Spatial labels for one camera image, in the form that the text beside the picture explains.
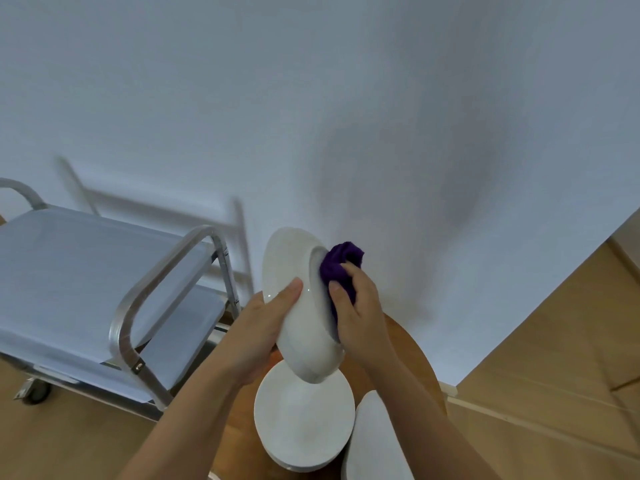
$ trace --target metal handle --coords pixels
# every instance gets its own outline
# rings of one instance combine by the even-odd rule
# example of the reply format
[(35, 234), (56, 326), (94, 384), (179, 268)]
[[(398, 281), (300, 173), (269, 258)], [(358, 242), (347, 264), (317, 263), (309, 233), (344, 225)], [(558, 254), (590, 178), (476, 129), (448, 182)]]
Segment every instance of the metal handle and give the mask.
[(12, 180), (11, 178), (0, 178), (0, 189), (13, 189), (22, 195), (34, 210), (46, 209), (47, 204), (38, 193), (30, 186), (18, 182), (18, 180)]
[(123, 371), (131, 371), (133, 376), (151, 393), (156, 407), (164, 411), (172, 401), (172, 396), (162, 386), (156, 375), (145, 366), (145, 362), (132, 347), (131, 327), (140, 307), (162, 282), (171, 270), (178, 265), (182, 258), (204, 238), (210, 237), (215, 247), (215, 255), (220, 261), (225, 287), (234, 320), (239, 314), (239, 300), (233, 270), (229, 261), (227, 245), (213, 226), (199, 226), (192, 229), (171, 252), (156, 264), (142, 279), (137, 282), (125, 295), (116, 309), (116, 316), (109, 331), (109, 350), (114, 359), (121, 364)]

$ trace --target caster wheel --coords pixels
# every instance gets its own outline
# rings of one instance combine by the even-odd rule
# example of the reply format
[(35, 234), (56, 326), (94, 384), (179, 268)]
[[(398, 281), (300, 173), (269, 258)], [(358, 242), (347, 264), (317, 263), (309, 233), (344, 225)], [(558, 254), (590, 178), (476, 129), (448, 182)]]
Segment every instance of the caster wheel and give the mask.
[(35, 380), (26, 396), (22, 398), (22, 403), (27, 406), (40, 404), (51, 394), (51, 384), (44, 381)]

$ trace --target floor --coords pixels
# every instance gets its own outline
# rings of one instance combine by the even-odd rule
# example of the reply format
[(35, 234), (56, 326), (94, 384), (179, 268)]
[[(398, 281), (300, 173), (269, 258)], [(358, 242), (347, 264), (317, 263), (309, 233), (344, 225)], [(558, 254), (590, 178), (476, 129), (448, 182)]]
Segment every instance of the floor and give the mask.
[[(640, 285), (604, 245), (460, 384), (495, 414), (450, 418), (505, 480), (640, 478), (640, 385), (609, 391), (640, 374), (639, 317)], [(0, 362), (2, 479), (112, 479), (153, 427), (59, 389), (24, 406), (22, 380)]]

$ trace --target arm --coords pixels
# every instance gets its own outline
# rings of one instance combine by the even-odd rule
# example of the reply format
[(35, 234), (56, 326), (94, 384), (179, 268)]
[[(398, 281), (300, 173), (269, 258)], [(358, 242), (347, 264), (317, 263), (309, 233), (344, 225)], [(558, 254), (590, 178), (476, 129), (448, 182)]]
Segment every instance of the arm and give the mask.
[(268, 361), (284, 317), (302, 292), (295, 279), (264, 304), (256, 294), (207, 359), (182, 387), (120, 480), (207, 478), (240, 387)]
[(499, 480), (398, 359), (375, 284), (351, 263), (343, 267), (353, 279), (356, 303), (351, 304), (340, 284), (329, 284), (338, 311), (340, 341), (376, 387), (413, 476), (420, 480)]

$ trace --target cleaning rag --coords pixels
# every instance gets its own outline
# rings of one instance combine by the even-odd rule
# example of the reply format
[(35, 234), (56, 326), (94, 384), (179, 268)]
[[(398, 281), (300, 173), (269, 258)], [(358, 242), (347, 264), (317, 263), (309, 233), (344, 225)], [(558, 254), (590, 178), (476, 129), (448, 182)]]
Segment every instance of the cleaning rag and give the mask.
[[(351, 298), (351, 302), (355, 303), (356, 290), (353, 287), (353, 281), (347, 274), (346, 270), (340, 266), (340, 263), (349, 261), (350, 263), (361, 267), (363, 256), (364, 251), (349, 241), (332, 247), (331, 251), (326, 254), (322, 263), (320, 263), (320, 279), (322, 279), (325, 286), (329, 286), (330, 281), (337, 281), (340, 283), (340, 285), (347, 291), (349, 298)], [(337, 321), (338, 313), (335, 311), (335, 306), (331, 298), (329, 298), (329, 300), (331, 302), (331, 313), (333, 318)]]

